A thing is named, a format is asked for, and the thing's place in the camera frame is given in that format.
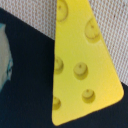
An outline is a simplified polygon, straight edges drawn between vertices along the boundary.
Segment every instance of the dark background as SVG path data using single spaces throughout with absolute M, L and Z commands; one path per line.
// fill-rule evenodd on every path
M 0 93 L 0 128 L 54 128 L 54 41 L 0 9 L 14 61 L 12 81 Z M 58 128 L 128 128 L 128 87 L 117 104 Z

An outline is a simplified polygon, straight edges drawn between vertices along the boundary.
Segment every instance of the yellow foam cheese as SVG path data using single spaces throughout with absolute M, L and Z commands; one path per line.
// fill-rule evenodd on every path
M 58 0 L 52 121 L 110 106 L 123 89 L 88 0 Z

